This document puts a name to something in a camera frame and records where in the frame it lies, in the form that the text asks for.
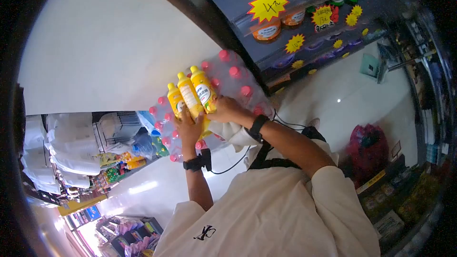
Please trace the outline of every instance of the black pants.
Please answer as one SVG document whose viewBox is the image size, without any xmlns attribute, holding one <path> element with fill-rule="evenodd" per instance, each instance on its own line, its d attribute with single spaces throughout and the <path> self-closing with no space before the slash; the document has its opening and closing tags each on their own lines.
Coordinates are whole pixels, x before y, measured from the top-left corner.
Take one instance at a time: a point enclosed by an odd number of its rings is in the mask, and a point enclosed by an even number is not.
<svg viewBox="0 0 457 257">
<path fill-rule="evenodd" d="M 322 136 L 322 134 L 320 134 L 314 126 L 305 127 L 305 129 L 302 130 L 302 134 L 308 137 L 309 139 L 317 139 L 327 142 L 325 138 Z M 257 154 L 257 157 L 254 159 L 248 170 L 267 169 L 271 167 L 292 167 L 301 170 L 301 168 L 297 164 L 290 161 L 289 159 L 274 158 L 270 160 L 265 160 L 266 155 L 268 154 L 268 152 L 271 151 L 271 149 L 273 149 L 273 147 L 271 147 L 270 143 L 264 140 L 262 148 L 260 149 L 259 153 Z"/>
</svg>

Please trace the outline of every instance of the red bottle cap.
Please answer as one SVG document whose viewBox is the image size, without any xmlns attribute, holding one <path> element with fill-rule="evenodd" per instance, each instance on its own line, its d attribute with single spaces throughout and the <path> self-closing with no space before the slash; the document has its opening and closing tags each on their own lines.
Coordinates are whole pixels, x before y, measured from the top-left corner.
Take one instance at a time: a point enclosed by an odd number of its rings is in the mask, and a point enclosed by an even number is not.
<svg viewBox="0 0 457 257">
<path fill-rule="evenodd" d="M 252 90 L 250 86 L 241 87 L 241 94 L 250 97 L 252 95 Z"/>
<path fill-rule="evenodd" d="M 221 141 L 225 141 L 224 138 L 222 138 L 221 136 L 219 136 L 219 135 L 217 135 L 217 134 L 214 134 L 214 136 L 216 136 L 216 138 L 218 138 L 218 139 L 221 140 Z"/>
<path fill-rule="evenodd" d="M 157 114 L 157 107 L 151 106 L 149 108 L 149 113 L 151 113 L 152 115 L 156 115 Z"/>
<path fill-rule="evenodd" d="M 170 121 L 173 118 L 173 116 L 174 116 L 173 112 L 167 112 L 167 113 L 165 113 L 164 118 L 166 121 Z"/>
<path fill-rule="evenodd" d="M 219 84 L 220 84 L 220 83 L 221 83 L 221 82 L 220 82 L 217 78 L 214 78 L 214 79 L 211 80 L 211 85 L 212 85 L 213 88 L 215 88 L 215 89 L 219 89 Z"/>
<path fill-rule="evenodd" d="M 201 140 L 198 140 L 197 143 L 195 143 L 195 149 L 200 150 L 200 149 L 205 149 L 205 148 L 208 148 L 206 146 L 205 140 L 201 139 Z"/>
<path fill-rule="evenodd" d="M 207 71 L 211 68 L 211 63 L 208 61 L 203 61 L 202 62 L 202 70 Z"/>
<path fill-rule="evenodd" d="M 239 77 L 239 69 L 236 66 L 232 66 L 228 71 L 231 77 L 238 78 Z"/>
<path fill-rule="evenodd" d="M 154 127 L 158 130 L 158 131 L 162 131 L 162 129 L 164 128 L 163 124 L 160 123 L 160 122 L 156 122 L 154 123 Z"/>
<path fill-rule="evenodd" d="M 162 138 L 162 144 L 165 146 L 170 146 L 171 145 L 171 139 L 170 137 L 164 137 Z"/>
<path fill-rule="evenodd" d="M 230 61 L 230 53 L 227 50 L 220 51 L 219 59 L 221 59 L 221 61 Z"/>
<path fill-rule="evenodd" d="M 261 114 L 263 114 L 263 109 L 262 109 L 262 107 L 256 106 L 256 107 L 254 108 L 253 113 L 254 113 L 255 115 L 261 115 Z"/>
<path fill-rule="evenodd" d="M 159 97 L 159 99 L 157 100 L 157 102 L 160 104 L 160 105 L 165 105 L 165 102 L 167 101 L 167 98 L 165 96 L 161 96 Z"/>
</svg>

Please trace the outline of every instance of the yellow lid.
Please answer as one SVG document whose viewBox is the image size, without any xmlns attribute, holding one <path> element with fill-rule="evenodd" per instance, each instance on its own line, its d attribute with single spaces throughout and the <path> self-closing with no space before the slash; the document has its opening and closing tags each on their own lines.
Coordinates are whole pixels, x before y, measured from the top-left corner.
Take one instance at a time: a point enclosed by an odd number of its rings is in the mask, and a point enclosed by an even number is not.
<svg viewBox="0 0 457 257">
<path fill-rule="evenodd" d="M 198 71 L 198 66 L 191 66 L 191 72 L 194 73 Z"/>
</svg>

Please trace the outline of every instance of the white t-shirt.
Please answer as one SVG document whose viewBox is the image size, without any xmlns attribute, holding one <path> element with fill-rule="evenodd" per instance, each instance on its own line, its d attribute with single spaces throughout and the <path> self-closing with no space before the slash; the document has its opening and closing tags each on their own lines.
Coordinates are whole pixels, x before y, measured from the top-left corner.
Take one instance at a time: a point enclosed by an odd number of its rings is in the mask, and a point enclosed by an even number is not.
<svg viewBox="0 0 457 257">
<path fill-rule="evenodd" d="M 154 257 L 380 256 L 352 181 L 327 166 L 310 183 L 312 197 L 299 169 L 238 174 L 208 212 L 177 204 Z"/>
</svg>

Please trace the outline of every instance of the black wrist strap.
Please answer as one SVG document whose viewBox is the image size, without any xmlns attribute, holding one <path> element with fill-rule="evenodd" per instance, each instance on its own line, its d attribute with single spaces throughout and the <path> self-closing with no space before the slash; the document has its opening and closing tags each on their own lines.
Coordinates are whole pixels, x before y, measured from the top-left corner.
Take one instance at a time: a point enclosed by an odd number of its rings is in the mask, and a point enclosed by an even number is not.
<svg viewBox="0 0 457 257">
<path fill-rule="evenodd" d="M 260 135 L 260 129 L 262 128 L 263 124 L 270 120 L 267 116 L 261 114 L 255 118 L 254 123 L 252 124 L 251 129 L 249 129 L 249 134 L 256 140 L 260 140 L 262 135 Z"/>
<path fill-rule="evenodd" d="M 209 149 L 202 149 L 201 154 L 197 157 L 182 163 L 185 170 L 192 170 L 192 172 L 196 172 L 203 167 L 206 167 L 206 170 L 210 172 L 212 170 L 211 165 L 211 150 Z"/>
</svg>

